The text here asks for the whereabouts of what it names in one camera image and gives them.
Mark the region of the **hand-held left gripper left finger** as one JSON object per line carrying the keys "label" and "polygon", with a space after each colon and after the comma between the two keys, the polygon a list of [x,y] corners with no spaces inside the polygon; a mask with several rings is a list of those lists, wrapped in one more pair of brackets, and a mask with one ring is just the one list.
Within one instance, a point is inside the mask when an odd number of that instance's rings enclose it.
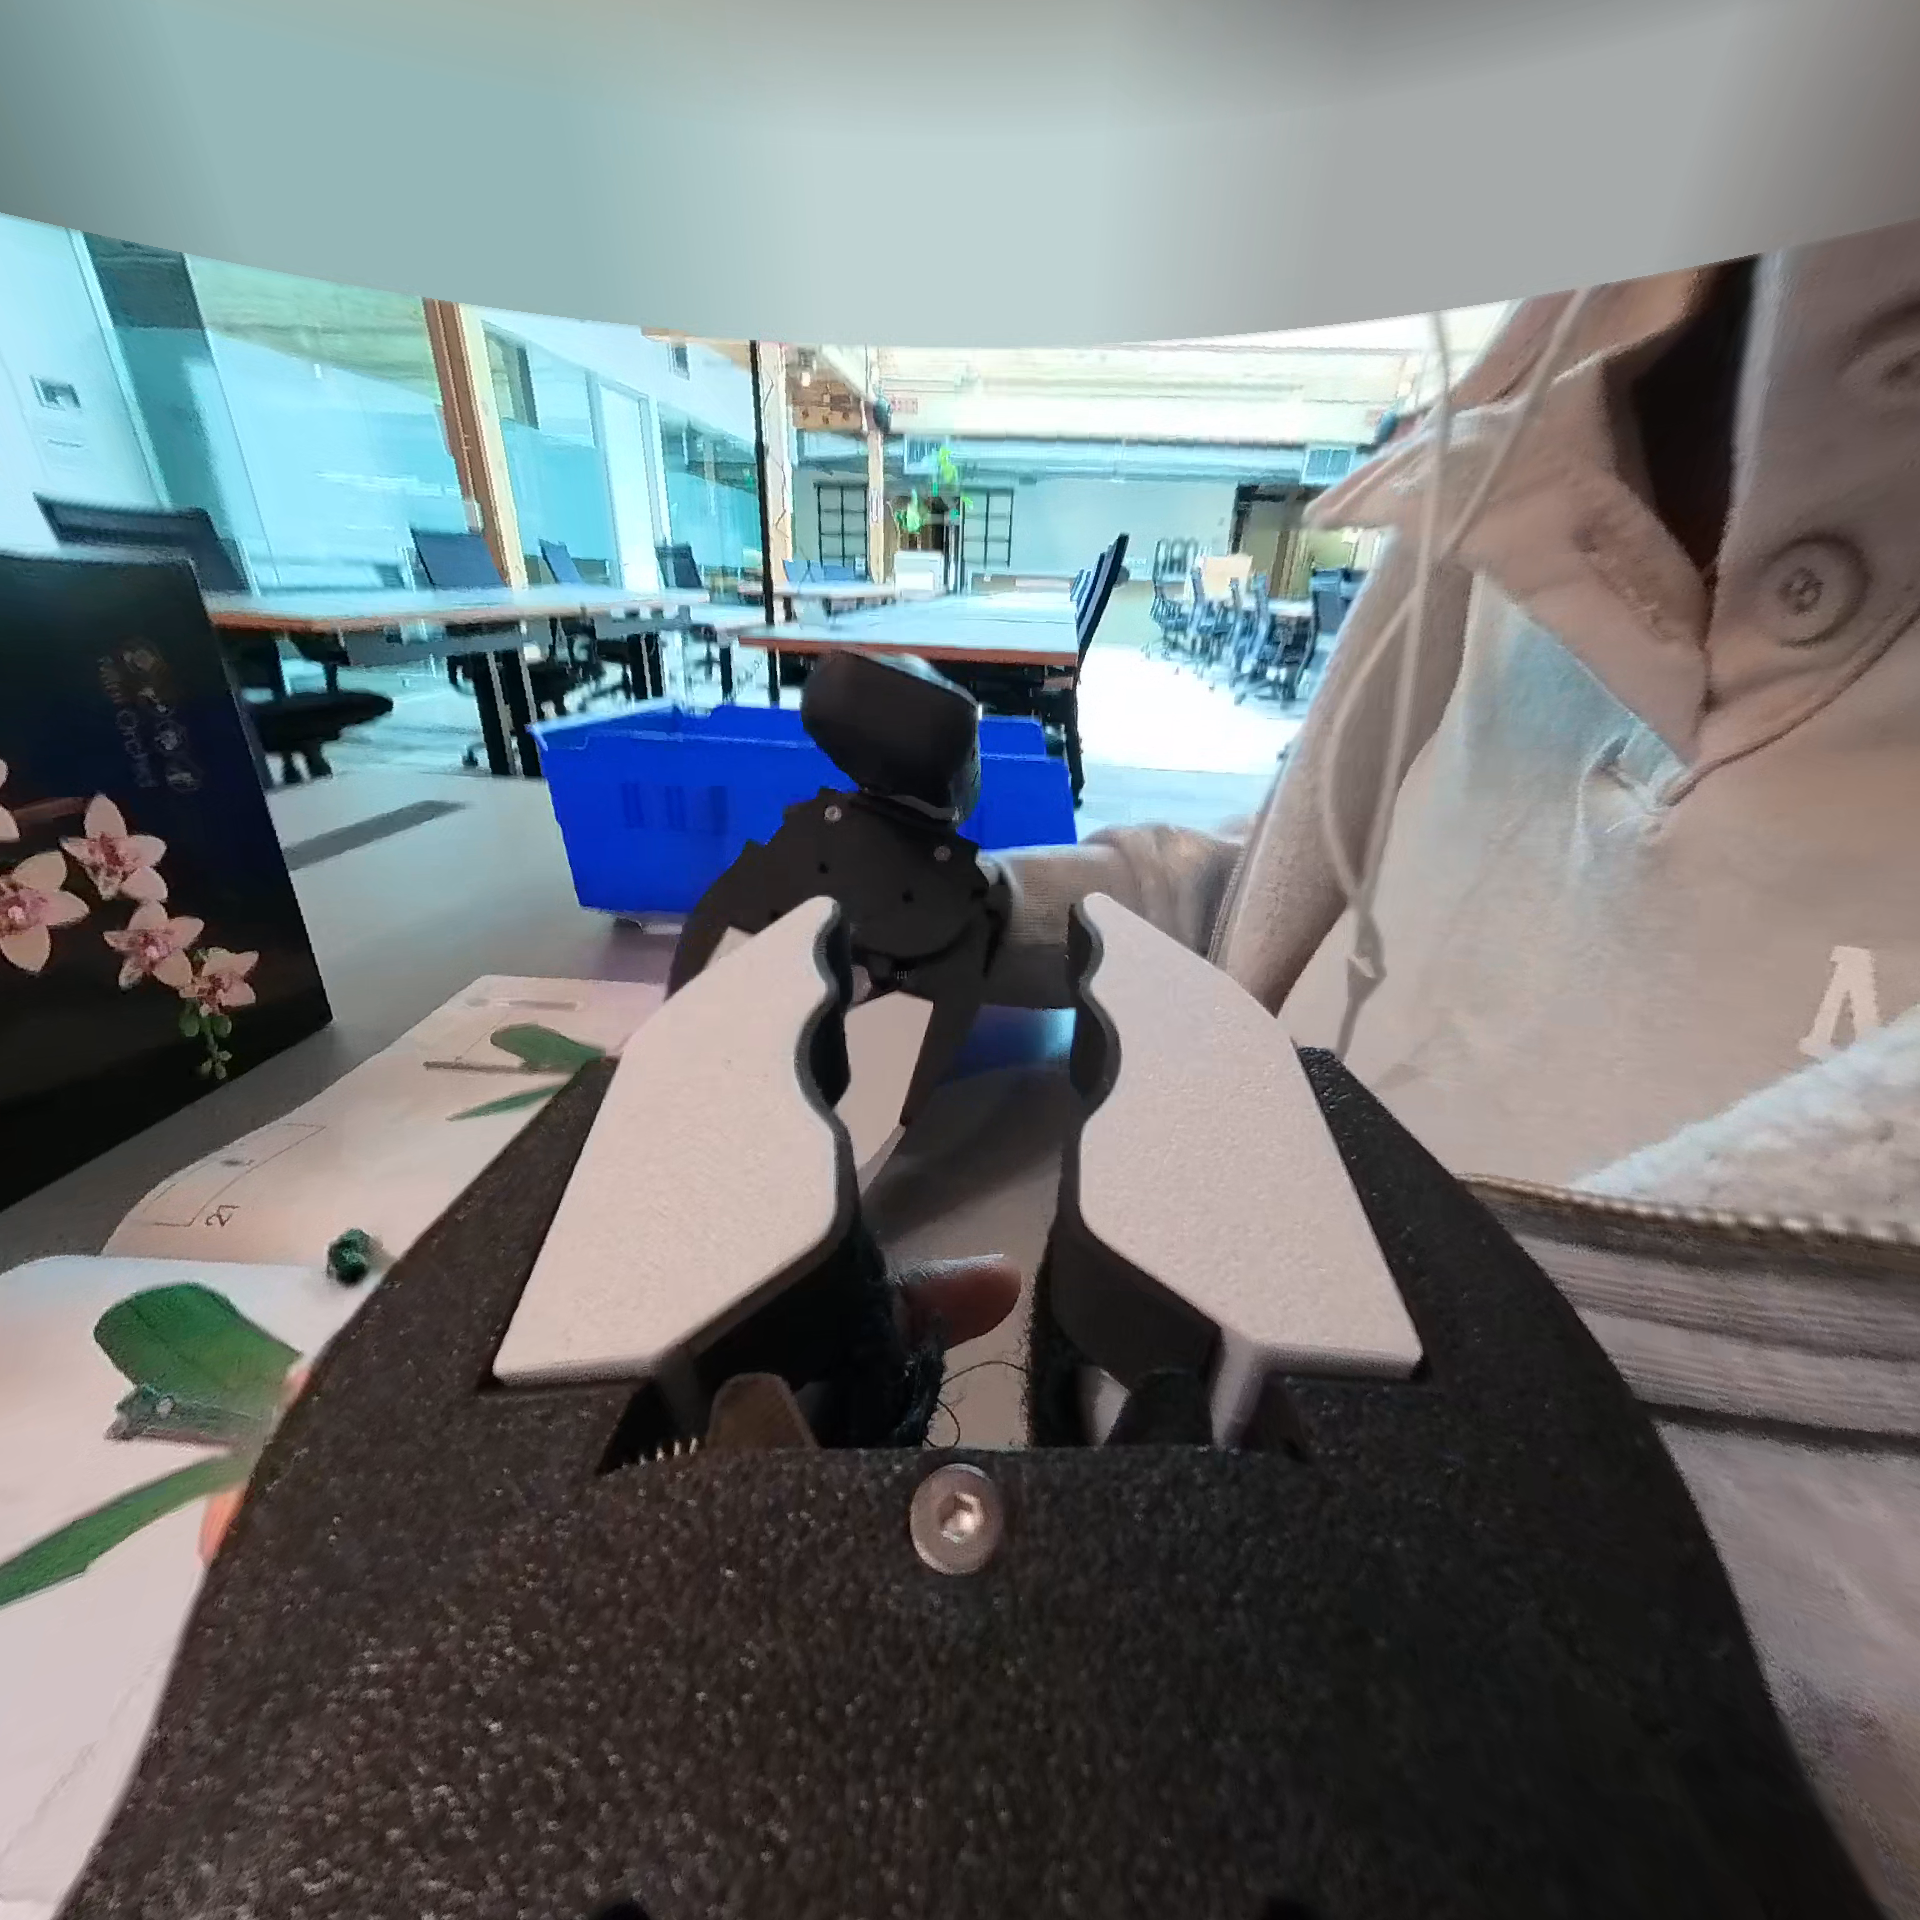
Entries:
{"label": "hand-held left gripper left finger", "polygon": [[698,1386],[730,1333],[847,1239],[847,940],[783,912],[622,1049],[493,1357],[502,1385]]}

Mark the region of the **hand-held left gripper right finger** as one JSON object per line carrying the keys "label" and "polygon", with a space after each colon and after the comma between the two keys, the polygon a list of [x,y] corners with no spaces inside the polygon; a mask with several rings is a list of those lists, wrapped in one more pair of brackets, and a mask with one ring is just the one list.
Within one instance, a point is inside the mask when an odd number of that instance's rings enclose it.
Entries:
{"label": "hand-held left gripper right finger", "polygon": [[1285,1024],[1113,896],[1068,949],[1047,1338],[1071,1434],[1116,1441],[1161,1396],[1233,1445],[1270,1380],[1413,1380],[1423,1343]]}

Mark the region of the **person's right forearm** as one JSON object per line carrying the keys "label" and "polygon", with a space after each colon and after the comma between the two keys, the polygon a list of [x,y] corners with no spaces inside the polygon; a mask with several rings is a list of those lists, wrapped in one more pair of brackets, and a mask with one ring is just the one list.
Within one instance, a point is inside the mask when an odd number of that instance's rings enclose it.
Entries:
{"label": "person's right forearm", "polygon": [[1017,1009],[1065,1008],[1071,909],[1108,896],[1180,945],[1204,952],[1246,840],[1248,814],[1212,831],[1130,822],[1074,845],[1007,847],[991,856],[1009,888],[1009,918],[982,997]]}

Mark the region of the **long wooden top office desk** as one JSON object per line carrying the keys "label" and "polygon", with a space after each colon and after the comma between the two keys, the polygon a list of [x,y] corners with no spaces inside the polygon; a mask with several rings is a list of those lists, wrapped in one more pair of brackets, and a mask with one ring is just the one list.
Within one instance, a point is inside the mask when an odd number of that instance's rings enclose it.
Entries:
{"label": "long wooden top office desk", "polygon": [[716,628],[720,607],[708,591],[620,589],[606,585],[538,585],[496,589],[345,589],[345,591],[206,591],[209,624],[222,632],[266,632],[288,639],[350,634],[425,634],[440,655],[477,654],[476,706],[492,776],[538,780],[532,734],[532,682],[524,661],[525,632],[566,620],[633,624],[642,632]]}

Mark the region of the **person's right hand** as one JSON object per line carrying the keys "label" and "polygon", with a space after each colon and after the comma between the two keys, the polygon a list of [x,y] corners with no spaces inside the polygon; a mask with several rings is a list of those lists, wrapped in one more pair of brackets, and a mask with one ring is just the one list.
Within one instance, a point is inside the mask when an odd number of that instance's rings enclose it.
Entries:
{"label": "person's right hand", "polygon": [[903,1336],[945,1351],[993,1333],[1018,1308],[1023,1273],[1006,1255],[969,1255],[904,1266],[890,1285]]}

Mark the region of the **blue plastic bin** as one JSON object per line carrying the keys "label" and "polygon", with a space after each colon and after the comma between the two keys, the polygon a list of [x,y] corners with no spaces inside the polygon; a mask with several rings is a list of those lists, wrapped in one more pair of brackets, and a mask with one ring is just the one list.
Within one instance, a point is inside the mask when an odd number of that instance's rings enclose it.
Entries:
{"label": "blue plastic bin", "polygon": [[740,860],[766,888],[847,908],[913,908],[940,880],[1007,847],[1077,840],[1070,768],[1032,718],[977,718],[940,679],[880,664],[828,698],[830,740],[855,773],[942,780],[974,722],[977,786],[964,820],[920,817],[857,786],[801,710],[647,703],[534,722],[578,901],[628,918],[687,916]]}

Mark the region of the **row of black office chairs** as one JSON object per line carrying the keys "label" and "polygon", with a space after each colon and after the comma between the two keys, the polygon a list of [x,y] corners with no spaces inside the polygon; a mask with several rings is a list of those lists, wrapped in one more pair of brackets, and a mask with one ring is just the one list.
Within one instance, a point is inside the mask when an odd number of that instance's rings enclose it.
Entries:
{"label": "row of black office chairs", "polygon": [[1282,599],[1249,556],[1204,556],[1198,541],[1161,538],[1149,564],[1143,655],[1217,681],[1237,703],[1304,703],[1361,582],[1361,568],[1314,566],[1306,596]]}

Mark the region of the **person in beige hoodie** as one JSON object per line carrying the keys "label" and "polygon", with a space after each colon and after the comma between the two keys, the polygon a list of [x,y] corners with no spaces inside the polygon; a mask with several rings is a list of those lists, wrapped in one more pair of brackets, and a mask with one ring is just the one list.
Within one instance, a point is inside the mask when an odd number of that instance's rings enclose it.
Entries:
{"label": "person in beige hoodie", "polygon": [[1524,302],[1206,951],[1453,1172],[1914,1232],[1914,224]]}

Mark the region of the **wooden pillar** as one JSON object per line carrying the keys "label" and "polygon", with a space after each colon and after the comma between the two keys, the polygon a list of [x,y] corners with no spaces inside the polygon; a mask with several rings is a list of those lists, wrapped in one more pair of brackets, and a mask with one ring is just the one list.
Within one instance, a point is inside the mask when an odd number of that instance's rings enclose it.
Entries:
{"label": "wooden pillar", "polygon": [[502,581],[524,586],[520,526],[485,326],[466,303],[425,296],[421,305],[439,380],[444,437],[469,526],[487,541]]}

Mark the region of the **black orchid print box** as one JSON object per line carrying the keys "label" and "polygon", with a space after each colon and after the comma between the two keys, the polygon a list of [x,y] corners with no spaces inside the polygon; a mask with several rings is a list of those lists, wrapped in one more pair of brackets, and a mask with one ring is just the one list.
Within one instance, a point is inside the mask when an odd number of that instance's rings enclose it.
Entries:
{"label": "black orchid print box", "polygon": [[332,1021],[178,562],[1,558],[1,1202]]}

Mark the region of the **open instruction booklet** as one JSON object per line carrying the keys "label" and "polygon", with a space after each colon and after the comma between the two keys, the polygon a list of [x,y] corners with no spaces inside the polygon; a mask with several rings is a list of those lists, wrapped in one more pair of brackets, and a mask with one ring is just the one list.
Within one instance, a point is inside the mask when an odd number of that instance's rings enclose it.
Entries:
{"label": "open instruction booklet", "polygon": [[4,1916],[52,1916],[144,1744],[284,1380],[658,985],[485,976],[284,1117],[169,1169],[97,1253],[4,1271]]}

